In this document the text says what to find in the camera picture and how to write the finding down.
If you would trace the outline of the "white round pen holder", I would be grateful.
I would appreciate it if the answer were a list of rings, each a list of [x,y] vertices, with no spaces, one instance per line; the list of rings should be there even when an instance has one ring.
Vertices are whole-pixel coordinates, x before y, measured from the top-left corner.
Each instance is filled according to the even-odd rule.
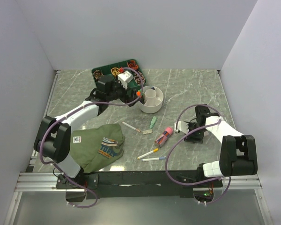
[[[143,88],[142,99],[144,103],[139,101],[136,105],[144,113],[153,114],[161,109],[164,95],[163,92],[156,86],[145,86]]]

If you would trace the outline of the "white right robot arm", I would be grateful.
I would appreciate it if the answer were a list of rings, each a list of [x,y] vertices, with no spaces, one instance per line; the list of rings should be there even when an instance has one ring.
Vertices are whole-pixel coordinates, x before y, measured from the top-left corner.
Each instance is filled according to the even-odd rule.
[[[213,177],[255,175],[258,171],[256,142],[252,135],[244,135],[230,126],[217,112],[210,112],[207,105],[195,106],[196,121],[185,122],[188,135],[185,141],[202,142],[203,132],[212,133],[221,143],[218,161],[203,163],[197,173],[197,184],[206,187]]]

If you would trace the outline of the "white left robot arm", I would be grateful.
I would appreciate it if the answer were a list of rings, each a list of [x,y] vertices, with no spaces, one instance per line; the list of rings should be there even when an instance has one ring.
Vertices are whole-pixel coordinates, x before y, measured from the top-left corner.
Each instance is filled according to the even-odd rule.
[[[73,188],[84,184],[82,168],[70,155],[71,133],[89,119],[103,113],[114,100],[123,105],[133,106],[138,96],[137,88],[132,87],[133,75],[125,71],[114,79],[111,75],[102,76],[90,95],[76,108],[55,118],[45,116],[40,124],[33,149],[40,159],[47,157],[67,178]]]

